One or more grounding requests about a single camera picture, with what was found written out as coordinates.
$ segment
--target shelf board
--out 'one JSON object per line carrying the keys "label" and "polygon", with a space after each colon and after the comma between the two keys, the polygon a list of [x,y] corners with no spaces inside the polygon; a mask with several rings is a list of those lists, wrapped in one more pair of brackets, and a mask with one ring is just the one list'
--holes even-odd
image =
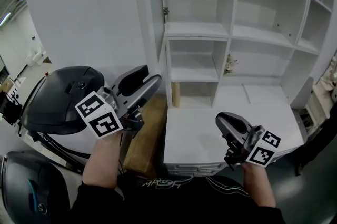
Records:
{"label": "shelf board", "polygon": [[227,38],[228,32],[220,23],[168,22],[165,24],[165,36]]}
{"label": "shelf board", "polygon": [[211,108],[207,83],[180,83],[179,108]]}
{"label": "shelf board", "polygon": [[330,12],[330,13],[332,12],[331,9],[328,6],[326,6],[322,1],[320,1],[320,0],[312,0],[312,1],[314,1],[315,3],[317,3],[320,6],[322,6],[323,8],[325,8],[328,12]]}
{"label": "shelf board", "polygon": [[288,99],[279,85],[222,85],[215,107],[251,104],[287,105]]}
{"label": "shelf board", "polygon": [[206,54],[172,55],[172,82],[217,82],[213,59]]}
{"label": "shelf board", "polygon": [[301,38],[295,47],[297,50],[318,55],[320,51],[310,42]]}
{"label": "shelf board", "polygon": [[246,25],[234,25],[233,38],[260,41],[288,48],[294,47],[281,33]]}
{"label": "shelf board", "polygon": [[223,85],[280,85],[280,77],[260,77],[260,76],[235,76],[223,75],[221,80]]}

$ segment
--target metal bracket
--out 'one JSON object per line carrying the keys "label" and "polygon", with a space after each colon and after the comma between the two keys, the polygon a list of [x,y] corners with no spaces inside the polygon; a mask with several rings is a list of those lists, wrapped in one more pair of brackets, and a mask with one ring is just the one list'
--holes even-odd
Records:
{"label": "metal bracket", "polygon": [[169,10],[168,7],[164,7],[163,12],[164,12],[164,16],[167,16],[169,14],[170,10]]}

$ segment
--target ceiling light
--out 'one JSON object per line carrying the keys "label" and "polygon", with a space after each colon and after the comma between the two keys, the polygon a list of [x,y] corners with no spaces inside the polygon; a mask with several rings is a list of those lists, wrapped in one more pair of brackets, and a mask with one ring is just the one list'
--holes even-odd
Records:
{"label": "ceiling light", "polygon": [[4,17],[4,19],[1,21],[0,26],[2,26],[2,25],[5,23],[5,21],[10,17],[10,15],[11,15],[10,12],[7,13],[7,15],[6,15],[6,16]]}

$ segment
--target small plant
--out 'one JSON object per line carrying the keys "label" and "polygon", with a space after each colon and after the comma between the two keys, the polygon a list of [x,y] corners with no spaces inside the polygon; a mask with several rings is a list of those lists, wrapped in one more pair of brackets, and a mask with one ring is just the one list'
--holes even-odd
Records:
{"label": "small plant", "polygon": [[226,62],[226,68],[225,68],[225,73],[224,75],[230,74],[234,72],[234,67],[237,64],[237,60],[231,54],[228,55],[227,57],[227,62]]}

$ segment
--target forearm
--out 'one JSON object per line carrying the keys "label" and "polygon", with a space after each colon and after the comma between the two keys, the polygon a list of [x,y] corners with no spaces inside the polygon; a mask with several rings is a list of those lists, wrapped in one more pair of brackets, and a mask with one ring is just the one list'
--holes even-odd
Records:
{"label": "forearm", "polygon": [[258,206],[276,207],[276,200],[265,168],[244,163],[244,188]]}
{"label": "forearm", "polygon": [[117,186],[121,134],[120,131],[106,139],[97,140],[84,168],[83,183],[113,189]]}

